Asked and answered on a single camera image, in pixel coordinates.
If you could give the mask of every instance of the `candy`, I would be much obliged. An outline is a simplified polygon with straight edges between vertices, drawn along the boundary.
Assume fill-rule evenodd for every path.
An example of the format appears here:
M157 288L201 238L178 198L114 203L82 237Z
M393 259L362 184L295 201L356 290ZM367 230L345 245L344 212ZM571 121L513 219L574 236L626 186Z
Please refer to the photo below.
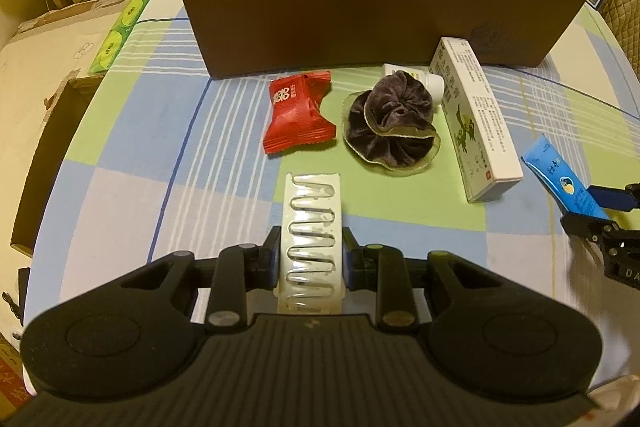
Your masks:
M335 138L335 125L319 109L330 86L329 71L296 74L270 84L273 116L262 141L267 154Z

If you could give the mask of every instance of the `green square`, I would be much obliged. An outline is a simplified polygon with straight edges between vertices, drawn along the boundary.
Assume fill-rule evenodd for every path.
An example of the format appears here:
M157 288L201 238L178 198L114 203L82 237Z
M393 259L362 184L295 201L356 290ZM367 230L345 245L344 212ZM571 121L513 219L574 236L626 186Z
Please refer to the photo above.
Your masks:
M442 141L440 151L429 168L413 176L394 176L364 163L342 140L342 102L351 92L373 87L381 75L380 68L332 70L332 90L322 100L321 112L337 124L336 141L285 152L275 200L282 202L287 172L338 172L344 213L484 232L484 204L466 201L456 153L441 109L433 121Z
M150 36L146 36L147 27L153 30L167 30L170 25L171 21L154 24L153 26L137 26L121 51L126 51L134 45L144 43L145 49L149 49L148 56L127 62L126 66L135 70L142 70L148 63L149 58L152 57L156 46L164 37L157 31ZM139 76L140 73L108 71L84 117L82 117L69 149L66 151L65 158L67 160L87 165L97 165L102 149L111 134L111 129L116 123Z

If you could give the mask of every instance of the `blue ointment tube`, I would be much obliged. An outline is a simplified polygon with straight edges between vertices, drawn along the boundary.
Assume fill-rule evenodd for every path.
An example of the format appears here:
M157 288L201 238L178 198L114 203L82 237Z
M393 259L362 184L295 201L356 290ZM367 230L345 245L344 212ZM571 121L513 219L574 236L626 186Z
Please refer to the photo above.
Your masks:
M540 136L521 158L567 212L609 219L546 136Z

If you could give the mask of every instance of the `table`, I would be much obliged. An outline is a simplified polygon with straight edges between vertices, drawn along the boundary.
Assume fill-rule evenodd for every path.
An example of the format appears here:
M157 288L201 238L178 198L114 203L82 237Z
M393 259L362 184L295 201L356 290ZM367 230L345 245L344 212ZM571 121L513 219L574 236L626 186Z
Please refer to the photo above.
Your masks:
M537 68L484 67L518 153L545 133L585 185L640 180L640 83L597 12L584 7ZM26 322L173 250L209 257L261 243L282 216L286 172L341 175L344 223L361 243L408 257L449 250L590 316L604 338L594 382L640 371L640 292L604 279L602 261L559 224L533 174L500 200L466 203L441 111L431 168L369 171L340 138L267 157L268 82L209 78L181 0L152 0L68 150L35 248ZM381 68L332 70L325 118ZM620 223L640 227L636 210Z

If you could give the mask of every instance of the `cartoon illustration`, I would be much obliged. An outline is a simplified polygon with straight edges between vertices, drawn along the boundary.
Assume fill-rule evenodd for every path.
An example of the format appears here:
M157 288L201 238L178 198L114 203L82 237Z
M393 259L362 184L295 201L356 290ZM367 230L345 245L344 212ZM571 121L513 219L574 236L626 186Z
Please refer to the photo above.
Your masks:
M474 121L471 120L468 115L460 115L460 104L458 104L456 118L460 124L460 130L458 131L458 134L456 134L456 143L462 147L464 152L466 152L466 135L468 134L472 141L476 141L476 124L474 124Z
M563 176L562 178L560 178L560 184L562 185L562 188L567 194L574 193L574 190L575 190L574 182L572 181L571 178L567 178L566 176Z

